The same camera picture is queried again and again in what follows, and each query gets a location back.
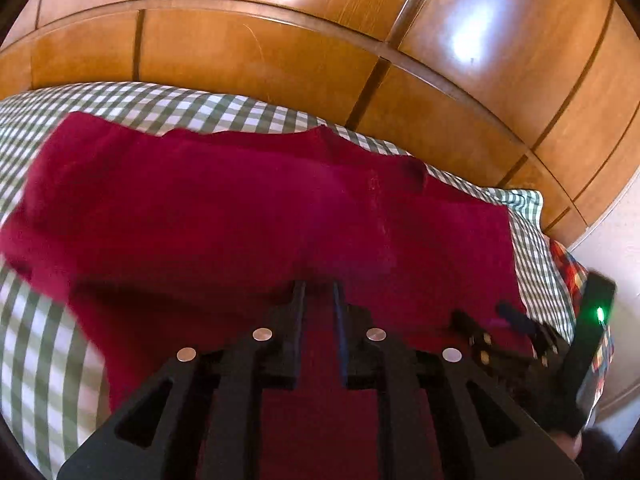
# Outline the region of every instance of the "wooden headboard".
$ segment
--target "wooden headboard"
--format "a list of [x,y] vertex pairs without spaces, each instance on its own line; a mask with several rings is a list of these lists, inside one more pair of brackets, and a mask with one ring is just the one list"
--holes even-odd
[[29,0],[0,98],[98,80],[249,95],[539,189],[565,244],[640,164],[640,41],[614,0]]

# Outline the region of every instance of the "metal screw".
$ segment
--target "metal screw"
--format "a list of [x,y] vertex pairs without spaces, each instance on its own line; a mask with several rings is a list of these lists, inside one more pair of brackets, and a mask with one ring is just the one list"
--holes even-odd
[[371,341],[384,341],[386,339],[386,332],[381,328],[369,328],[369,330],[367,330],[367,338]]
[[450,363],[457,363],[462,359],[462,352],[457,348],[445,348],[442,351],[442,358]]
[[268,328],[258,328],[254,330],[254,339],[256,341],[268,341],[273,336],[273,332]]
[[178,353],[175,356],[178,358],[178,361],[186,363],[195,359],[196,351],[190,346],[187,346],[185,348],[182,348],[181,350],[178,350]]

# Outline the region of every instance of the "plaid fabric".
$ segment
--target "plaid fabric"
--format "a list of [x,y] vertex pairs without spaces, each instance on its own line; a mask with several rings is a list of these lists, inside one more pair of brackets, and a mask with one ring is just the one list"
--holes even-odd
[[[153,135],[176,127],[207,133],[291,133],[326,124],[366,150],[407,154],[389,142],[242,96],[138,82],[41,89],[0,102],[2,221],[20,200],[26,170],[39,146],[75,110]],[[540,193],[481,188],[431,166],[428,171],[479,199],[508,206],[516,275],[528,314],[547,320],[571,339],[574,311],[540,232]],[[54,478],[106,416],[103,362],[68,311],[31,290],[7,266],[0,267],[0,362],[2,416],[36,467]]]
[[[549,240],[549,249],[551,250],[554,263],[560,271],[560,275],[567,286],[569,295],[571,295],[574,312],[577,316],[580,312],[580,302],[582,301],[584,286],[587,282],[587,269],[578,263],[578,261],[571,256],[571,253],[567,251],[565,246],[560,242]],[[609,326],[607,326],[607,329],[602,336],[602,342],[600,343],[598,352],[593,358],[593,363],[591,363],[591,370],[597,375],[598,381],[594,403],[598,402],[602,396],[604,380],[607,376],[609,365],[613,359],[613,352],[613,338],[611,336],[611,330]]]

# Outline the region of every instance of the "folded clothing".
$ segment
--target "folded clothing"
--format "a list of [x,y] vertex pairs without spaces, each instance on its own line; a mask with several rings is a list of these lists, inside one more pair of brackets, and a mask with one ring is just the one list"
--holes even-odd
[[[0,250],[78,317],[105,357],[112,408],[183,346],[219,349],[260,325],[298,279],[340,280],[417,349],[463,347],[447,329],[460,308],[530,352],[495,315],[500,300],[525,311],[507,209],[324,126],[152,137],[70,114]],[[341,389],[330,302],[312,303],[299,389],[265,392],[261,477],[372,478],[375,395]]]

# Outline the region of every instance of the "triangular cutout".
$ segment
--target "triangular cutout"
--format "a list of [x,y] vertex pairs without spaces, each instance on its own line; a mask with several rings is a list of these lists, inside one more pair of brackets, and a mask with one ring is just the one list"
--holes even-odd
[[480,386],[473,381],[467,381],[466,389],[476,408],[478,419],[489,446],[497,447],[520,436],[520,430],[516,423],[509,418],[509,415],[504,413],[500,406]]
[[165,380],[116,427],[118,438],[143,449],[151,446],[173,383]]

